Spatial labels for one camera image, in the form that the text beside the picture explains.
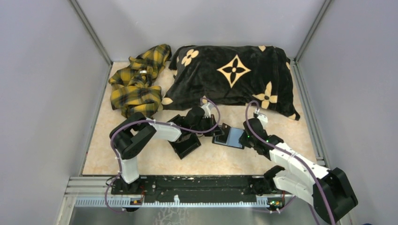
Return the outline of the black blue card holder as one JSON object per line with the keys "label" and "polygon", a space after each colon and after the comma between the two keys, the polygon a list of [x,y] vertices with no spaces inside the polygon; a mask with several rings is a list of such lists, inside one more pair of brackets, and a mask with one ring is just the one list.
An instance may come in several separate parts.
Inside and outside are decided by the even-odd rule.
{"label": "black blue card holder", "polygon": [[212,138],[213,144],[222,146],[244,149],[245,147],[240,143],[240,137],[244,134],[244,130],[236,127],[231,127],[225,123],[218,126],[222,131],[222,135],[214,136]]}

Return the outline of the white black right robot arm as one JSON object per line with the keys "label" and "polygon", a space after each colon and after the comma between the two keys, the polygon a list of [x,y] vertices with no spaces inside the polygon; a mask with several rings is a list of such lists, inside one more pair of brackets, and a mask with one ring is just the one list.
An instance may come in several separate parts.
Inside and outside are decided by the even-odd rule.
{"label": "white black right robot arm", "polygon": [[326,223],[334,225],[358,205],[346,173],[313,163],[290,148],[280,137],[267,135],[259,118],[244,123],[242,144],[274,162],[265,174],[264,187],[270,193],[289,192],[310,204]]}

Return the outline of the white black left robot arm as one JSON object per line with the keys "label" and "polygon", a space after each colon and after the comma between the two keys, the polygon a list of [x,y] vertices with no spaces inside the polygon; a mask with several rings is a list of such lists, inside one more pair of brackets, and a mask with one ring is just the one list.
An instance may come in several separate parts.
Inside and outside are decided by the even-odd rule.
{"label": "white black left robot arm", "polygon": [[140,190],[137,155],[152,140],[166,140],[180,159],[201,146],[199,135],[217,137],[224,134],[211,114],[212,106],[195,106],[185,116],[174,116],[167,122],[156,121],[138,112],[109,134],[119,165],[122,188],[129,194]]}

